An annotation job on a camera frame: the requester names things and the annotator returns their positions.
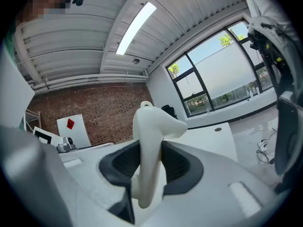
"red brick wall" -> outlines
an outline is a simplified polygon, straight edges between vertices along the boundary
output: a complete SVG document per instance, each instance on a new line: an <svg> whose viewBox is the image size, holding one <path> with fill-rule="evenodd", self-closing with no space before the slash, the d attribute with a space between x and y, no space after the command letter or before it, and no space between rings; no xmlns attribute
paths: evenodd
<svg viewBox="0 0 303 227"><path fill-rule="evenodd" d="M42 129L57 135L57 119L82 114L93 146L132 139L133 117L144 100L152 102L145 83L111 83L39 95L28 108L40 111Z"/></svg>

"ceiling light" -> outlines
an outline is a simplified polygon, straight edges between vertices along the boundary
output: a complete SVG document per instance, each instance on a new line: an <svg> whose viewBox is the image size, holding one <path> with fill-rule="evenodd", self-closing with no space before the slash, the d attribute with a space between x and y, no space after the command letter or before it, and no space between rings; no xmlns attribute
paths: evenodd
<svg viewBox="0 0 303 227"><path fill-rule="evenodd" d="M152 5L150 2L147 2L139 13L136 15L134 20L131 22L128 27L126 33L124 34L121 43L118 46L116 54L124 55L127 47L133 40L136 33L139 31L141 26L145 23L148 17L156 10L156 7Z"/></svg>

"white desk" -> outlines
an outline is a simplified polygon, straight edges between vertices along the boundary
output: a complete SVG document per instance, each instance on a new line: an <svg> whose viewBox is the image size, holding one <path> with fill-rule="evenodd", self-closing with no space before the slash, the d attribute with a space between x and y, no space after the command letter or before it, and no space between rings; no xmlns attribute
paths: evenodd
<svg viewBox="0 0 303 227"><path fill-rule="evenodd" d="M216 132L214 131L216 128L222 128L222 130ZM164 140L206 150L215 154L229 157L235 162L238 162L236 146L233 141L232 132L228 123L187 130L185 134L178 139Z"/></svg>

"window frame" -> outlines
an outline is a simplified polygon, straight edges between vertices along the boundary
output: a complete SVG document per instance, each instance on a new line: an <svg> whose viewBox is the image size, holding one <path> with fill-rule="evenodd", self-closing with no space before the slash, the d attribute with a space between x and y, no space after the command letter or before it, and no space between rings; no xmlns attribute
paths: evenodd
<svg viewBox="0 0 303 227"><path fill-rule="evenodd" d="M190 49L188 49L187 51L185 51L183 54L181 54L181 55L180 55L176 60L174 60L170 65L168 65L168 66L165 67L166 70L167 70L167 72L168 72L168 74L169 74L169 77L171 78L171 80L172 80L172 82L173 82L173 84L174 84L174 87L176 88L176 91L177 91L177 93L178 93L178 95L179 95L179 97L180 97L180 100L181 100L181 102L182 102L183 108L184 108L185 113L186 113L186 115L187 115L188 118L189 118L189 117L194 117L194 116L197 116L197 115L201 115L201 114L207 113L207 111L205 110L205 111L202 111L202 112L199 112L199 113L190 114L190 113L187 111L187 108L186 108L186 106L185 106L185 102L187 102L188 100L193 99L193 98L198 97L198 96L201 96L201 95L204 95L204 94L206 94L206 96L207 96L207 98L208 98L208 101L209 101L209 104L210 104L210 106L211 106L210 112L214 112L214 111L216 111L216 110L219 110L219 109L222 109L222 108L225 108L225 107L229 107L229 106L231 106L231 105L240 103L240 102L242 102L242 101L247 100L247 99L250 98L250 96L247 96L247 97L245 97L245 98L242 98L241 100L237 100L237 101L234 101L234 102L232 102L232 103L230 103L230 104L226 104L226 105L222 105L222 106L220 106L220 107L214 108L214 104L213 104L213 100L214 100L214 99L212 99L212 98L210 97L210 95L209 95L209 93L208 93L208 91L207 91L207 88L206 88L206 86L205 86L205 84L204 84L204 82L203 82L203 79L202 79L201 75L199 74L199 72L198 72L196 66L194 65L194 63L192 62L191 58L190 58L189 55L188 55L188 53L191 52L193 49L197 48L199 45L201 45L202 43L204 43L204 42L207 41L208 39L214 37L215 35L217 35L217 34L223 32L223 31L226 32L226 33L232 38L232 40L238 45L238 47L240 48L240 50L242 51L242 53L244 54L244 56L247 58L248 63L249 63L249 65L250 65L250 67L252 68L253 73L254 73L254 75L255 75L255 78L256 78L255 82L256 82L256 84L257 84L257 86L258 86L258 88L259 88L260 93L263 93L263 92L265 92L265 91L267 91L267 90L269 90L269 89L271 89L271 88L273 87L273 86L270 86L270 87L266 88L265 90L262 89L262 86L261 86L259 77L258 77L258 75L257 75L257 70L259 70L259 69L265 67L265 64L264 64L264 62L261 62L261 63L259 63L259 64L256 65L256 66L253 64L253 62L252 62L250 56L248 55L247 51L245 50L245 48L244 48L243 45L242 45L242 44L246 43L247 41L249 41L249 38L246 37L246 38L244 38L244 39L242 39L242 40L239 41L238 38L235 37L234 34L231 33L231 32L229 31L228 28L230 28L230 27L232 27L232 26L234 26L234 25L236 25L236 24L238 24L238 23L240 23L240 22L243 22L245 25L248 25L248 24L249 24L245 19L241 19L241 20L238 20L238 21L236 21L236 22L234 22L234 23L232 23L232 24L230 24L230 25L228 25L228 26L223 26L222 29L216 31L215 33L209 35L207 38L203 39L203 40L200 41L199 43L195 44L193 47L191 47ZM172 64L176 63L176 62L177 62L180 58L182 58L183 56L186 56L186 57L187 57L187 59L189 60L189 62L190 62L191 65L192 65L192 68L188 69L187 71L183 72L181 75L179 75L179 76L177 76L176 78L173 79L173 78L171 77L170 73L169 73L169 67L170 67ZM193 94L193 95L190 96L190 97L183 98L183 96L182 96L182 94L181 94L181 92L180 92L180 90L179 90L179 88L178 88L178 86L177 86L177 82L180 81L181 79L185 78L186 76L190 75L191 73L195 73L195 74L196 74L196 77L198 78L198 80L199 80L199 82L200 82L200 84L201 84L201 86L202 86L203 91L201 91L201 92L199 92L199 93L196 93L196 94Z"/></svg>

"white ceiling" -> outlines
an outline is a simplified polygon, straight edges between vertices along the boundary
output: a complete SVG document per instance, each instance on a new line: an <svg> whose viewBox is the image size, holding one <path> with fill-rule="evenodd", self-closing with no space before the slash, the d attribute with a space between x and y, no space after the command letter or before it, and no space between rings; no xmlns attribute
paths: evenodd
<svg viewBox="0 0 303 227"><path fill-rule="evenodd" d="M147 1L157 7L128 47L116 55L128 25ZM241 0L84 0L65 15L21 25L15 47L28 82L115 73L145 75L165 50L192 28ZM140 63L133 64L133 59Z"/></svg>

